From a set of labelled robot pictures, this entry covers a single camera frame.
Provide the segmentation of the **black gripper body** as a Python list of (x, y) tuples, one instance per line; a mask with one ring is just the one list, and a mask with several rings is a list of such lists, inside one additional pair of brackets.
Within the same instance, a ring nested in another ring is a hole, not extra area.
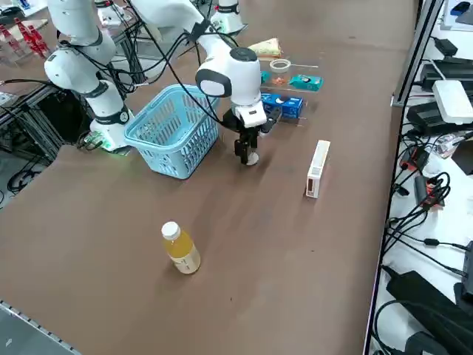
[(272, 109), (269, 113), (266, 113), (267, 120), (265, 123), (259, 126), (245, 128), (242, 120), (235, 116), (231, 110), (228, 110), (223, 115), (222, 125), (226, 129), (238, 133), (241, 141), (252, 141), (253, 139), (257, 139), (260, 135), (268, 134), (278, 122), (281, 115), (282, 111), (280, 109)]

